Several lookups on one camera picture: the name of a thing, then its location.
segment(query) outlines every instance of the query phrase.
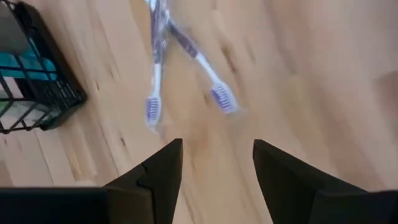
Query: wooden floor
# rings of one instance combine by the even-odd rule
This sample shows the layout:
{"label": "wooden floor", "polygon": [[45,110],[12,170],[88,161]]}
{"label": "wooden floor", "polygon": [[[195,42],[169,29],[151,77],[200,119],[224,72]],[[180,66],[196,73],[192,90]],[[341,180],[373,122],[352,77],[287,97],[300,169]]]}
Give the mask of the wooden floor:
{"label": "wooden floor", "polygon": [[396,0],[170,0],[243,110],[223,116],[204,71],[170,38],[160,136],[144,122],[144,0],[27,2],[90,100],[55,131],[0,136],[0,186],[103,185],[183,138],[175,223],[272,223],[254,139],[364,189],[398,188]]}

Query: wire basket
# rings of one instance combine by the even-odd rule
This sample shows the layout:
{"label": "wire basket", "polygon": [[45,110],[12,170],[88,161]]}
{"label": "wire basket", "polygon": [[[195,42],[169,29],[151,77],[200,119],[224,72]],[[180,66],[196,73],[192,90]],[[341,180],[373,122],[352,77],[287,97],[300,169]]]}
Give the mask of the wire basket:
{"label": "wire basket", "polygon": [[[86,93],[39,13],[23,2],[0,0],[0,6],[26,42],[20,52],[0,52],[0,133],[56,128],[86,101]],[[0,33],[7,32],[1,26]]]}

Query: plastic wrapper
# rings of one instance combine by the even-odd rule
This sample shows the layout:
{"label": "plastic wrapper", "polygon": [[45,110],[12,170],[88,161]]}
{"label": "plastic wrapper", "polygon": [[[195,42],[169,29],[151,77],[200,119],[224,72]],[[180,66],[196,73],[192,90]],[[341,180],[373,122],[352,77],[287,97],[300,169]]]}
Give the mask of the plastic wrapper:
{"label": "plastic wrapper", "polygon": [[224,114],[239,114],[242,112],[233,91],[213,69],[205,55],[200,51],[194,41],[189,38],[170,16],[167,0],[146,0],[150,9],[151,18],[151,43],[154,58],[153,92],[147,99],[146,115],[147,125],[150,128],[159,127],[161,119],[162,100],[160,97],[160,86],[162,67],[164,62],[164,50],[166,46],[165,33],[169,32],[181,45],[182,49],[192,59],[196,60],[204,69],[212,82],[210,93],[218,108]]}
{"label": "plastic wrapper", "polygon": [[150,11],[150,37],[153,56],[152,92],[146,101],[147,126],[156,131],[162,124],[162,75],[164,50],[167,45],[165,30],[168,23],[167,0],[146,0]]}

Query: toothbrush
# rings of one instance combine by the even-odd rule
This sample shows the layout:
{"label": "toothbrush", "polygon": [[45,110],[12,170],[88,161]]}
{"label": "toothbrush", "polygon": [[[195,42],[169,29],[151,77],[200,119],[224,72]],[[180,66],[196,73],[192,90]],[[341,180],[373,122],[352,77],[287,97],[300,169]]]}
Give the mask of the toothbrush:
{"label": "toothbrush", "polygon": [[[147,4],[152,3],[151,0],[145,0],[145,2]],[[178,28],[173,20],[170,19],[169,11],[162,11],[160,14],[162,17],[166,18],[170,33],[177,39],[187,54],[189,54],[191,58],[195,59],[210,77],[211,81],[213,82],[211,95],[221,110],[226,114],[234,113],[239,110],[238,102],[230,87],[221,80],[221,78],[211,67],[210,63],[207,61],[206,57],[198,50],[193,41]]]}
{"label": "toothbrush", "polygon": [[150,7],[151,42],[154,57],[154,89],[146,100],[146,120],[148,127],[155,127],[162,114],[162,99],[160,88],[162,83],[163,40],[160,27],[160,0],[147,0]]}

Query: toothbrush bristles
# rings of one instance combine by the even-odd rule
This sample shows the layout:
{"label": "toothbrush bristles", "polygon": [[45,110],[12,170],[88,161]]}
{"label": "toothbrush bristles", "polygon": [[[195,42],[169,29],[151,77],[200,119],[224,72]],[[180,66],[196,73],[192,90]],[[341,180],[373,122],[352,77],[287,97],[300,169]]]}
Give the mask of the toothbrush bristles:
{"label": "toothbrush bristles", "polygon": [[215,85],[211,89],[211,94],[224,113],[234,113],[238,110],[235,96],[226,85]]}
{"label": "toothbrush bristles", "polygon": [[147,124],[155,126],[160,117],[160,100],[158,98],[148,98],[146,101]]}

